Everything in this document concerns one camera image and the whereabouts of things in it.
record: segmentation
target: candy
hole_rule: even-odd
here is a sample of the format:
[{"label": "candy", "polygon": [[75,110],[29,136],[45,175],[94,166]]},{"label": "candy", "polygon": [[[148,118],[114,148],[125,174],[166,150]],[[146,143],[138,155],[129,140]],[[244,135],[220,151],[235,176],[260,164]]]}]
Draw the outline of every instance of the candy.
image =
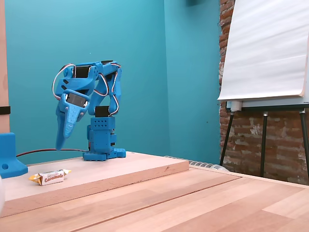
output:
[{"label": "candy", "polygon": [[41,186],[50,185],[64,181],[64,176],[70,172],[71,170],[60,169],[53,172],[38,173],[29,177],[29,180],[32,180]]}]

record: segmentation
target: white wire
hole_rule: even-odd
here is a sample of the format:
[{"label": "white wire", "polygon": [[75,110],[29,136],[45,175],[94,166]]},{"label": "white wire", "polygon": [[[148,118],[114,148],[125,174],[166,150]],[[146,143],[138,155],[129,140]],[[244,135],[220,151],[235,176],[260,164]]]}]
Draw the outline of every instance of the white wire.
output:
[{"label": "white wire", "polygon": [[98,95],[100,95],[100,96],[106,97],[106,96],[108,95],[108,92],[109,92],[108,84],[107,84],[107,81],[106,81],[104,75],[101,74],[101,73],[99,73],[99,75],[102,77],[102,79],[103,79],[103,81],[104,81],[104,84],[105,84],[105,87],[106,87],[106,94],[100,93],[100,92],[97,91],[96,89],[94,89],[93,91],[94,91],[95,93],[97,93]]},{"label": "white wire", "polygon": [[118,112],[118,110],[119,110],[119,102],[118,102],[118,99],[116,98],[115,95],[112,95],[112,96],[114,97],[114,100],[115,100],[115,102],[116,102],[116,104],[117,104],[117,108],[116,108],[116,110],[115,110],[114,112],[110,113],[110,115],[108,115],[108,117],[111,117],[112,115],[116,114],[116,113]]},{"label": "white wire", "polygon": [[[116,64],[116,63],[111,63],[111,65],[118,66],[119,68],[121,68],[121,65]],[[114,87],[115,87],[115,83],[116,83],[116,78],[117,78],[117,76],[118,76],[118,72],[116,72],[115,79],[114,79],[114,83],[113,83],[113,85],[112,85],[112,94],[114,93]]]},{"label": "white wire", "polygon": [[[111,65],[114,65],[114,66],[118,66],[119,68],[121,68],[121,65],[119,64],[116,64],[116,63],[111,63]],[[115,88],[115,83],[116,83],[116,78],[118,76],[118,72],[116,72],[115,74],[115,78],[114,78],[114,83],[112,84],[112,96],[117,104],[117,108],[114,112],[110,113],[109,117],[111,117],[112,115],[116,114],[119,110],[119,102],[118,102],[118,99],[116,98],[116,96],[114,95],[114,88]]]},{"label": "white wire", "polygon": [[53,92],[54,97],[55,97],[57,100],[60,100],[60,97],[57,96],[57,95],[55,94],[55,91],[54,91],[56,79],[57,79],[57,77],[59,76],[59,74],[62,73],[63,70],[65,70],[65,69],[66,69],[67,67],[69,67],[69,66],[74,66],[75,73],[74,73],[74,77],[73,77],[73,78],[76,77],[76,65],[75,65],[75,64],[67,64],[67,65],[65,65],[65,66],[58,72],[58,74],[57,74],[56,77],[54,78],[53,85],[52,85],[52,92]]}]

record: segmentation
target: blue clamp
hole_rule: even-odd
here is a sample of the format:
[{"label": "blue clamp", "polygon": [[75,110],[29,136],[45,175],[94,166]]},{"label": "blue clamp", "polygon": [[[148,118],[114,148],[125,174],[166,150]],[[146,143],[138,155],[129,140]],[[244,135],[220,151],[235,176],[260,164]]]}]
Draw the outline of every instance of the blue clamp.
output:
[{"label": "blue clamp", "polygon": [[86,114],[90,98],[87,95],[66,89],[56,108],[58,121],[58,133],[56,150],[61,150],[64,142],[73,132],[76,122],[79,122]]},{"label": "blue clamp", "polygon": [[0,134],[0,175],[4,178],[23,175],[28,167],[16,158],[15,134]]}]

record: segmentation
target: wooden table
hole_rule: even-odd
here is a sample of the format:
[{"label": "wooden table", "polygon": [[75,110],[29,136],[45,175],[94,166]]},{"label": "wooden table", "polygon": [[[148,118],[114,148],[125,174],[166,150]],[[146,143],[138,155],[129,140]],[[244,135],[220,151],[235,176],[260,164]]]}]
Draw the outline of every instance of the wooden table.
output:
[{"label": "wooden table", "polygon": [[188,171],[0,218],[1,232],[307,232],[309,187]]}]

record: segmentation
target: white paper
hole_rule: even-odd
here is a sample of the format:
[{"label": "white paper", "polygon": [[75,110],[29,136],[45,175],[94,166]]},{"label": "white paper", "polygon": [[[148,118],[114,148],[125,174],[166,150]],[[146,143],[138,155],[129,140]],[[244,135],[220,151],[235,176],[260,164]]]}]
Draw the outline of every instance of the white paper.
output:
[{"label": "white paper", "polygon": [[303,96],[309,0],[237,0],[219,100]]}]

